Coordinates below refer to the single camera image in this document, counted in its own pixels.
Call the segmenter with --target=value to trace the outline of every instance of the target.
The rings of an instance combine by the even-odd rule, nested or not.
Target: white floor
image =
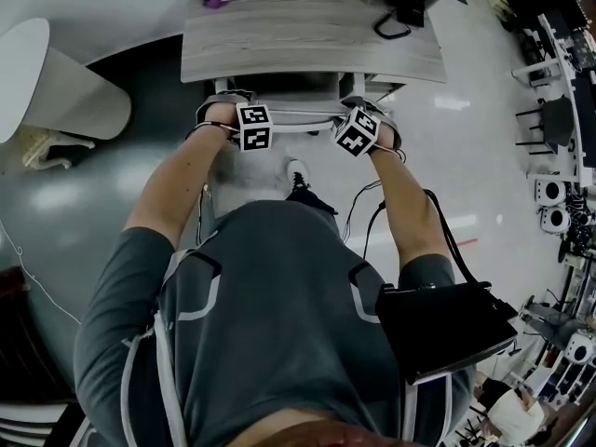
[[[535,108],[537,96],[511,76],[523,61],[487,1],[468,2],[441,0],[430,11],[449,83],[417,82],[384,102],[400,127],[407,167],[437,194],[455,239],[477,239],[461,248],[472,273],[519,308],[531,294],[542,299],[546,289],[561,291],[564,271],[557,263],[560,240],[539,227],[534,188],[525,177],[530,157],[514,145],[529,138],[521,123],[531,126],[518,123],[515,113]],[[308,166],[313,190],[340,212],[343,230],[354,196],[376,177],[367,157],[354,159],[329,138],[279,135],[270,153],[228,155],[216,176],[222,184],[216,211],[246,198],[285,197],[283,159],[295,156]],[[357,252],[381,200],[380,188],[359,199],[348,241]],[[384,214],[372,229],[367,258],[397,282],[398,255]]]

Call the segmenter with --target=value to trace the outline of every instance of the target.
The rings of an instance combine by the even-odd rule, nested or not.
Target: round white table
[[[19,126],[112,139],[130,118],[129,95],[49,46],[32,19],[0,36],[0,143]]]

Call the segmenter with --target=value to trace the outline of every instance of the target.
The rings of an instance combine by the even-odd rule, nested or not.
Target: gray t-shirt
[[[152,325],[158,306],[189,445],[225,445],[290,407],[400,436],[397,362],[371,322],[384,281],[342,243],[331,216],[290,201],[248,204],[187,252],[162,287],[173,253],[152,230],[123,232],[77,335],[77,396],[113,445],[126,445],[120,386],[129,340]],[[427,255],[401,271],[401,286],[429,283],[454,283],[446,258]],[[471,369],[453,376],[452,428],[472,379]],[[414,440],[432,447],[439,440],[445,392],[444,380],[419,387]],[[129,411],[139,446],[171,444],[154,336],[135,357]]]

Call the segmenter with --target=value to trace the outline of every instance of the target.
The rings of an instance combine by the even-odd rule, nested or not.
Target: white sneaker
[[[292,192],[310,187],[308,183],[308,170],[306,170],[306,166],[302,161],[292,159],[286,168],[286,175],[288,176],[288,182],[291,185]]]

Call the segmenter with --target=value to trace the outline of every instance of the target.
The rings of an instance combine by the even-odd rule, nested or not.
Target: black and white cube
[[[271,148],[273,122],[265,104],[236,105],[240,123],[240,152],[261,151]]]
[[[335,130],[333,142],[358,157],[373,146],[379,135],[381,121],[378,117],[367,115],[360,108],[354,108],[344,122]]]

